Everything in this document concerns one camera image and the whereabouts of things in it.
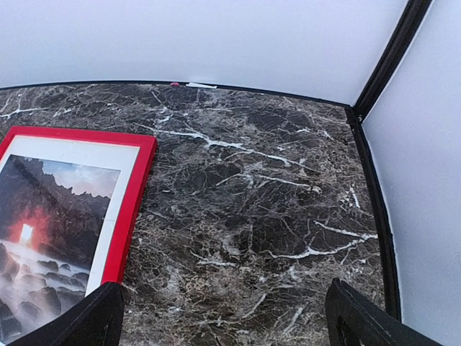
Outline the white mat board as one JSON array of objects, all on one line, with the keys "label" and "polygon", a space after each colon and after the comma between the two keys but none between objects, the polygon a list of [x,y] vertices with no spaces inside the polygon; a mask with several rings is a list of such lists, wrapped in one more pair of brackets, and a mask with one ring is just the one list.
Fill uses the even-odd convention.
[{"label": "white mat board", "polygon": [[129,181],[139,156],[137,144],[113,144],[83,139],[57,139],[39,136],[15,135],[1,142],[1,165],[12,154],[37,159],[63,161],[103,169],[114,169],[120,173],[103,220],[102,230],[96,245],[89,270],[86,294],[90,294],[104,281],[104,271],[111,265],[109,256],[112,239],[117,235],[118,219],[122,215],[124,199],[128,196]]}]

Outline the wooden picture frame red edge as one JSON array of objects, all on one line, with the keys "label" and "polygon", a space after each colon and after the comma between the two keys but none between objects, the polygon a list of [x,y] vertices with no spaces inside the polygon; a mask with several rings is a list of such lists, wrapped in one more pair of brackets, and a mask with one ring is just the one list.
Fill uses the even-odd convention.
[{"label": "wooden picture frame red edge", "polygon": [[128,250],[134,230],[135,220],[138,215],[140,203],[148,173],[153,163],[153,158],[157,148],[157,141],[153,136],[136,135],[129,133],[114,133],[95,130],[79,130],[70,128],[44,128],[32,126],[14,126],[6,134],[6,139],[11,139],[15,135],[39,136],[46,138],[61,139],[83,139],[113,144],[137,144],[140,146],[139,156],[133,169],[128,196],[124,199],[122,215],[118,219],[117,235],[112,239],[112,254],[109,256],[111,265],[104,271],[104,281],[119,283],[122,287],[122,278],[127,262]]}]

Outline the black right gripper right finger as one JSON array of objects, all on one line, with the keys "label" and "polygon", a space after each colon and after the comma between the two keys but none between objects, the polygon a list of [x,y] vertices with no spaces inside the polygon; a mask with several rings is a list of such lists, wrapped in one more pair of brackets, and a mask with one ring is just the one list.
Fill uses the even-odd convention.
[{"label": "black right gripper right finger", "polygon": [[331,345],[437,345],[379,309],[348,283],[334,278],[325,300]]}]

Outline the landscape sunset photo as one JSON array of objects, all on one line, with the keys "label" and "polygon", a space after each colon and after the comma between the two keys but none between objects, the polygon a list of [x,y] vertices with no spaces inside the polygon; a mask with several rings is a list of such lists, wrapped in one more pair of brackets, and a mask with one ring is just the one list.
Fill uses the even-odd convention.
[{"label": "landscape sunset photo", "polygon": [[89,270],[119,173],[15,154],[1,166],[2,344],[89,295]]}]

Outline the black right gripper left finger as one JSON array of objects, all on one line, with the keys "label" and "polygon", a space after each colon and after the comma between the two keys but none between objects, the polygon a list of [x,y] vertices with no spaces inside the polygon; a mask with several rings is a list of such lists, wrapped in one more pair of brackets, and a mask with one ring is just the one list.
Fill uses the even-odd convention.
[{"label": "black right gripper left finger", "polygon": [[118,345],[124,299],[119,283],[107,282],[57,319],[12,345]]}]

